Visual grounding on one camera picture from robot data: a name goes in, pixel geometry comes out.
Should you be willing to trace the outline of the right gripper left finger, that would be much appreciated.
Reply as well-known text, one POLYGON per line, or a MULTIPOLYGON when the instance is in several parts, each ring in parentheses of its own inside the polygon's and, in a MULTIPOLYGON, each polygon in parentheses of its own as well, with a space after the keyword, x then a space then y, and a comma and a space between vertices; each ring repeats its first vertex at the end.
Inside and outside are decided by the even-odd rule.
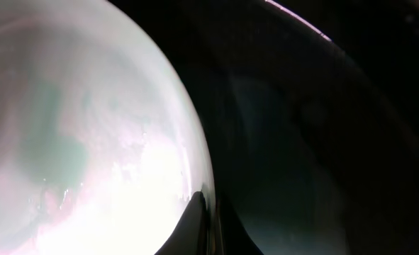
POLYGON ((155 255, 207 255, 208 213, 203 193, 195 192, 177 226, 155 255))

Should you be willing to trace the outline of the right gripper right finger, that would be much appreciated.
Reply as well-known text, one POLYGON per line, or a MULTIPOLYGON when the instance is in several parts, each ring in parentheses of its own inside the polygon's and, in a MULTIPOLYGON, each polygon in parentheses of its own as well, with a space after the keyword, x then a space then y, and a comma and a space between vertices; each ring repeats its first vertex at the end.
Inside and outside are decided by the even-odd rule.
POLYGON ((263 255, 227 198, 216 203, 216 255, 263 255))

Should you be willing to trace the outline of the mint green plate top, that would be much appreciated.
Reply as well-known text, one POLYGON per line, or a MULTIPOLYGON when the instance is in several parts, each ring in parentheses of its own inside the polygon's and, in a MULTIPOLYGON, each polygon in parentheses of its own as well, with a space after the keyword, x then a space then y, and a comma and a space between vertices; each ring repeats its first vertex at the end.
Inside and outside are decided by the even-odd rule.
POLYGON ((108 1, 0 0, 0 254, 154 254, 211 158, 177 72, 108 1))

